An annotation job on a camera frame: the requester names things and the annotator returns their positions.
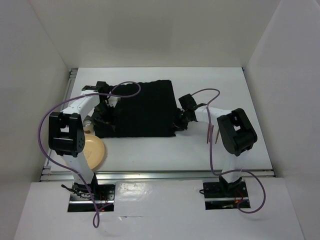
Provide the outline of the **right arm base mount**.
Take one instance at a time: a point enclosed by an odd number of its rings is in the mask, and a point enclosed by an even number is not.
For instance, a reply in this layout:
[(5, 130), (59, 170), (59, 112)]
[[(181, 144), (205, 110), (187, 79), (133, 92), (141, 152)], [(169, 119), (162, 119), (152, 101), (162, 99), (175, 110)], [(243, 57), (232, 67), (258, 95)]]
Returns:
[(206, 210), (242, 209), (251, 207), (247, 185), (244, 181), (233, 189), (225, 190), (219, 182), (204, 182), (199, 193), (204, 196)]

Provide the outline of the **black cloth placemat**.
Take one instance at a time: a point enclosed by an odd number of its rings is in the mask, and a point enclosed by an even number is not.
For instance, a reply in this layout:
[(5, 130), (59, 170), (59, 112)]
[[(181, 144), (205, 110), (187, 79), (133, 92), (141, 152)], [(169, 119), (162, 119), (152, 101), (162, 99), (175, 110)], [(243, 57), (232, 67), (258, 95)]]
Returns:
[(121, 98), (113, 115), (115, 125), (95, 125), (99, 138), (174, 137), (177, 110), (170, 80), (140, 82), (139, 94)]

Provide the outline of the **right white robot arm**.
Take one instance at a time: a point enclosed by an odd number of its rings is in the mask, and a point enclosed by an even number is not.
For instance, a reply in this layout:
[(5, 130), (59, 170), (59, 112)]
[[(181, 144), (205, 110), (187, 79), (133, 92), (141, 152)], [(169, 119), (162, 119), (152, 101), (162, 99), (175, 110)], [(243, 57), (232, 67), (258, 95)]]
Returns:
[[(242, 167), (239, 156), (253, 148), (258, 136), (247, 114), (242, 108), (223, 110), (209, 104), (197, 104), (191, 94), (179, 98), (182, 109), (175, 117), (174, 126), (186, 130), (190, 122), (208, 124), (207, 142), (209, 143), (210, 170), (218, 177), (218, 190), (223, 196), (230, 196), (241, 184)], [(214, 129), (220, 135), (224, 152), (228, 154), (221, 173), (214, 170), (213, 141)]]

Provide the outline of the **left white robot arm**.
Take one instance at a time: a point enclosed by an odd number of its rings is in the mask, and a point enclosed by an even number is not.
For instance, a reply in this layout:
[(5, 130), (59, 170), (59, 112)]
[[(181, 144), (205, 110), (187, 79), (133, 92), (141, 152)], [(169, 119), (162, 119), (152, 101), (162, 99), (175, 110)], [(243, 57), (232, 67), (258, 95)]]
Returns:
[(86, 139), (83, 120), (107, 98), (106, 94), (110, 91), (111, 87), (103, 81), (86, 85), (80, 96), (71, 98), (66, 108), (53, 111), (48, 118), (48, 145), (65, 161), (65, 168), (72, 172), (75, 190), (88, 200), (99, 195), (99, 187), (96, 174), (84, 154)]

